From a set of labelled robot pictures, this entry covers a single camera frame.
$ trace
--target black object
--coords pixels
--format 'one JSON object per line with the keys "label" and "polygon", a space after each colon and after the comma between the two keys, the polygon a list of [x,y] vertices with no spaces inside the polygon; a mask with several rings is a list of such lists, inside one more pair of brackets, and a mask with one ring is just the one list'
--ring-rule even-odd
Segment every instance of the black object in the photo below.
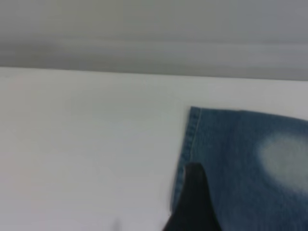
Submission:
{"label": "black object", "polygon": [[185,166],[185,180],[178,205],[163,231],[221,231],[201,164],[189,163]]}

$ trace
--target blue jeans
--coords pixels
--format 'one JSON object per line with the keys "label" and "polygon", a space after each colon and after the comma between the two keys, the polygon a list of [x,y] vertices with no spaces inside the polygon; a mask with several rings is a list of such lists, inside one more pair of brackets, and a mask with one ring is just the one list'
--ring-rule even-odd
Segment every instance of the blue jeans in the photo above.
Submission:
{"label": "blue jeans", "polygon": [[223,231],[308,231],[308,122],[191,108],[173,192],[202,164]]}

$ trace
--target denim hem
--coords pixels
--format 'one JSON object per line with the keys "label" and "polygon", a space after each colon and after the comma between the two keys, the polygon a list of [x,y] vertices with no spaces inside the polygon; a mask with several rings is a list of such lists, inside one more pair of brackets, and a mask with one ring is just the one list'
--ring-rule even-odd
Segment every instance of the denim hem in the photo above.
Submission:
{"label": "denim hem", "polygon": [[185,165],[188,164],[192,159],[192,150],[193,150],[192,148],[194,144],[195,135],[198,130],[198,124],[200,121],[201,112],[202,112],[201,108],[192,107],[190,109],[183,147],[178,162],[178,168],[173,188],[171,211],[175,211],[175,208],[177,206],[180,197],[180,193],[184,183]]}

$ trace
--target white surface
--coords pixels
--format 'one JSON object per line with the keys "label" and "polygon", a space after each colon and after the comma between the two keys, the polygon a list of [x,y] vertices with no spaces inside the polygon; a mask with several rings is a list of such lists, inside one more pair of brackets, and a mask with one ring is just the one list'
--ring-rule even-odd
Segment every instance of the white surface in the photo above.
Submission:
{"label": "white surface", "polygon": [[0,68],[0,229],[159,231],[189,106],[308,119],[308,82]]}

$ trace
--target white wall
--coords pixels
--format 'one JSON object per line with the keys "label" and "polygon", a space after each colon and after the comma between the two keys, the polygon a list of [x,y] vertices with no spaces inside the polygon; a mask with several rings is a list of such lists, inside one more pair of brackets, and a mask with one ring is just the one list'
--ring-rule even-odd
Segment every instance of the white wall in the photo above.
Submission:
{"label": "white wall", "polygon": [[305,79],[307,42],[304,0],[0,3],[0,65]]}

